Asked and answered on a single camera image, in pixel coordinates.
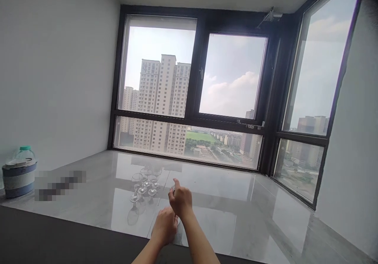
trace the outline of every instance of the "green bottle cap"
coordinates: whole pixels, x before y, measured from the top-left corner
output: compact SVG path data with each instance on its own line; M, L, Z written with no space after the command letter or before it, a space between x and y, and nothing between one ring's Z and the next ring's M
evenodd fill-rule
M29 145L25 145L25 146L21 146L20 147L20 151L26 151L26 150L30 150L31 147Z

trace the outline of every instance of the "green field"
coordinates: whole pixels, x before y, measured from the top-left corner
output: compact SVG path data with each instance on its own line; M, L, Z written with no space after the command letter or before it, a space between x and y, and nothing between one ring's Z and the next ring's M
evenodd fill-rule
M198 133L198 132L193 132L193 131L187 131L186 132L186 139L194 139L194 140L204 140L204 141L209 141L211 143L214 143L217 141L213 136L211 136L208 133Z

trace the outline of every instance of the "corner wall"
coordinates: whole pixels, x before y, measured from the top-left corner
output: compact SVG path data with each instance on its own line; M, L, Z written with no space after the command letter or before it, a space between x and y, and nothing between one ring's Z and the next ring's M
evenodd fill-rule
M315 215L378 260L377 0L361 4Z
M0 163L31 145L40 170L106 149L120 4L0 0Z

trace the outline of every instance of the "window frame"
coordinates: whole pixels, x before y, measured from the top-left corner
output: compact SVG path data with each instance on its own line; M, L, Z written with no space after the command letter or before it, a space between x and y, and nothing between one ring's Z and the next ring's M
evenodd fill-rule
M113 79L113 94L111 100L111 114L109 124L109 136L107 149L124 151L130 153L142 153L144 155L164 157L178 161L190 161L200 164L208 164L217 167L233 168L242 171L252 171L238 166L229 166L217 164L215 162L203 162L188 160L184 157L169 156L166 154L149 153L144 150L126 150L115 147L117 144L116 123L117 117L124 116L151 120L156 122L168 122L180 125L205 127L220 129L226 131L235 131L240 133L257 134L262 136L260 145L258 171L261 174L269 176L272 180L279 183L289 193L304 202L308 207L315 210L317 197L322 180L322 174L328 150L330 134L332 131L334 116L336 112L337 100L340 92L341 82L346 71L347 58L352 41L353 31L355 28L357 15L359 12L361 0L357 0L354 9L351 26L349 29L339 77L332 103L330 120L328 124L327 136L312 135L306 133L294 133L283 131L284 114L286 103L289 96L289 88L293 69L295 67L296 51L298 40L303 29L304 13L315 5L319 0L308 0L295 13L283 14L280 21L263 22L259 29L256 27L262 22L266 13L247 12L247 11L228 11L216 9L191 9L175 7L150 7L150 6L120 6L120 18L117 37L117 49L115 56L115 69ZM122 61L124 58L124 42L126 31L126 16L133 15L151 15L167 17L187 17L197 19L197 28L195 42L193 46L193 55L191 62L190 80L188 85L187 103L184 117L166 116L155 113L140 113L136 111L126 111L118 109L119 92L122 74ZM254 120L218 116L211 114L199 113L200 97L202 94L202 78L200 69L204 70L206 62L208 38L210 33L220 33L229 35L261 36L267 37L267 47L264 56L263 67L261 68L260 85L256 98L256 114ZM293 140L297 142L312 144L324 147L321 159L319 177L316 184L314 201L310 202L302 195L292 190L284 183L274 177L275 164L278 154L278 145L280 139Z
M176 8L176 7L151 7L151 6L129 6L121 5L120 8L120 20L118 28L116 60L113 80L113 95L111 103L111 118L108 137L108 149L112 149L116 143L113 137L115 136L115 123L117 116L126 116L131 118L141 118L153 121L170 122L176 124L183 124L189 126L199 126L214 129L221 129L227 131L235 131L251 134L264 134L264 127L258 125L255 127L248 127L246 124L237 123L227 120L211 120L208 118L197 118L193 114L193 104L187 104L184 117L166 116L163 114L155 113L141 113L137 111L126 111L118 109L120 97L120 87L123 83L121 74L125 71L126 65L124 64L125 52L124 49L126 39L126 24L127 15L144 15L144 16L167 16L167 17L184 17L184 18L196 18L197 28L195 35L195 42L193 46L193 55L191 62L190 80L188 84L187 102L193 102L196 98L197 83L200 78L200 60L201 53L203 52L204 39L207 31L227 31L230 34L235 35L260 35L266 37L267 35L273 35L277 29L276 23L263 22L259 29L256 27L261 23L266 13L264 12L249 12L249 11L228 11L217 9L194 9L194 8ZM274 41L271 41L269 48L266 52L276 53L277 49L274 49ZM270 78L263 78L263 87L261 87L261 103L266 102L268 95L266 90L269 89L269 83L272 80L272 72Z
M285 29L282 31L282 42L280 45L280 50L278 52L278 63L276 66L276 73L274 75L274 80L272 84L272 93L274 94L271 98L272 103L269 105L267 122L266 125L266 143L263 145L263 150L260 155L261 162L259 163L260 168L258 169L262 174L268 175L272 180L280 184L283 188L288 190L291 194L296 196L299 200L305 203L308 207L315 210L317 205L317 198L319 195L320 185L322 181L324 164L326 160L326 155L328 151L328 145L330 141L330 135L332 131L332 126L336 113L337 100L339 98L341 83L344 78L347 69L347 59L350 51L350 46L352 42L354 28L356 26L357 16L359 13L359 8L362 0L356 0L356 5L354 8L348 36L346 39L346 44L340 64L339 75L337 79L335 94L332 102L330 120L328 123L327 135L315 135L309 133L299 133L284 131L284 119L286 115L287 104L291 97L291 82L293 76L295 76L295 70L297 68L297 52L299 49L299 42L302 39L303 31L305 29L305 34L307 35L308 21L306 21L305 13L312 9L314 6L323 6L328 0L308 0L305 4L301 6L293 15L288 15L283 17L283 21L287 22ZM296 192L282 181L274 176L276 160L278 157L278 147L281 139L292 140L296 142L301 142L310 145L321 146L324 148L323 155L319 168L319 176L316 183L314 200L311 202L300 193Z
M223 124L243 124L243 125L254 125L254 126L263 126L265 121L265 115L267 111L267 98L269 92L269 85L272 81L273 72L272 69L269 69L269 66L274 65L274 57L277 52L277 41L275 40L275 33L277 28L275 23L268 27L264 31L260 31L254 28L252 25L240 26L240 27L230 27L224 23L221 24L212 24L205 27L204 42L201 51L200 66L198 72L200 73L197 77L196 83L196 96L194 100L193 107L188 110L188 116L192 120L196 121L214 121L220 122ZM249 36L249 37L264 37L266 38L264 55L261 63L261 72L258 84L258 90L256 93L256 102L255 102L255 117L254 119L247 119L242 117L232 117L224 116L219 114L207 114L200 112L201 96L202 96L202 87L204 82L204 72L206 71L206 57L209 44L210 34L218 35L234 35L234 36Z

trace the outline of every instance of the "striped container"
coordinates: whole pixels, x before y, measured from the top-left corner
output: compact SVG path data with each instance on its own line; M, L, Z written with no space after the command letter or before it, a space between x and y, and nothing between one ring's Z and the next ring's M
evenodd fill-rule
M6 198L15 198L34 189L34 170L37 160L10 162L2 167Z

